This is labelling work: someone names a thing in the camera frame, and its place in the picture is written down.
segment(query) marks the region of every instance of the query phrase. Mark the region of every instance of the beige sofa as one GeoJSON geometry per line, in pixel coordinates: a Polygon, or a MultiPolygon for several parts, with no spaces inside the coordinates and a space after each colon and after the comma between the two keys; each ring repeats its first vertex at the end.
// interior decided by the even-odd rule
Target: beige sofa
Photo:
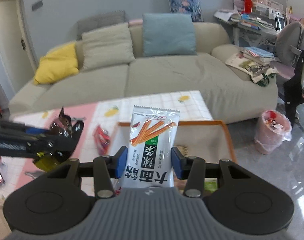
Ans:
{"type": "MultiPolygon", "coordinates": [[[[142,26],[130,27],[133,53],[130,65],[80,72],[54,85],[26,84],[10,101],[12,115],[44,111],[107,99],[163,92],[199,90],[214,119],[226,123],[258,117],[275,109],[278,90],[274,78],[268,87],[229,68],[225,60],[239,47],[231,45],[225,29],[216,23],[194,23],[195,56],[142,57],[142,26]]],[[[76,44],[83,64],[82,41],[76,44]]]]}

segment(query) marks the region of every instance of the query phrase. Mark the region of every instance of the gray pillow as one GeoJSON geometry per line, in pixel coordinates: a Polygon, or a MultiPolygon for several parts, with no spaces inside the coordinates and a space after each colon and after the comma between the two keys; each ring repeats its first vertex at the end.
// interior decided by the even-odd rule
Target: gray pillow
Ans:
{"type": "Polygon", "coordinates": [[[135,60],[128,23],[99,28],[82,34],[82,71],[129,64],[135,60]]]}
{"type": "Polygon", "coordinates": [[[125,11],[98,14],[77,22],[77,40],[82,39],[82,33],[89,32],[101,27],[125,22],[125,11]]]}

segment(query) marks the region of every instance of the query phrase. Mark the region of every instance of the pink pillow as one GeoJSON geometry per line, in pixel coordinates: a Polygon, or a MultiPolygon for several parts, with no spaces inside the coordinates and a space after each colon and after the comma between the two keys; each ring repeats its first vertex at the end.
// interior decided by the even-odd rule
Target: pink pillow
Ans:
{"type": "Polygon", "coordinates": [[[285,79],[290,80],[294,76],[295,68],[292,66],[287,66],[277,61],[271,61],[271,66],[276,68],[279,72],[279,75],[285,79]]]}
{"type": "Polygon", "coordinates": [[[142,25],[142,24],[143,24],[143,19],[129,20],[129,27],[131,27],[131,26],[137,26],[137,25],[142,25]]]}

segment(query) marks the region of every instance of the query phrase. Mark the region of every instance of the pineapple print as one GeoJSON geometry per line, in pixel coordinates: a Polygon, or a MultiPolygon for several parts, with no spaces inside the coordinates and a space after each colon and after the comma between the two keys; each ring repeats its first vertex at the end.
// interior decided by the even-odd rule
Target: pineapple print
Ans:
{"type": "Polygon", "coordinates": [[[119,113],[119,108],[117,106],[113,106],[111,109],[105,112],[105,117],[111,117],[119,113]]]}
{"type": "Polygon", "coordinates": [[[49,112],[48,112],[48,111],[45,111],[45,112],[43,113],[43,115],[42,115],[42,119],[47,118],[48,115],[49,115],[49,112]]]}
{"type": "Polygon", "coordinates": [[[178,101],[180,103],[184,103],[185,101],[189,100],[190,99],[190,96],[181,96],[178,101]]]}

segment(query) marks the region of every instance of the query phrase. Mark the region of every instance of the pink trash bag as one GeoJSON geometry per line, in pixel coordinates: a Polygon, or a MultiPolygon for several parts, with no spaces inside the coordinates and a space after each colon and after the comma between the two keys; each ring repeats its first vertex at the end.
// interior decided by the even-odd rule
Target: pink trash bag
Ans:
{"type": "Polygon", "coordinates": [[[262,154],[270,154],[283,141],[292,139],[291,131],[291,123],[285,115],[275,110],[267,110],[257,122],[255,147],[262,154]]]}

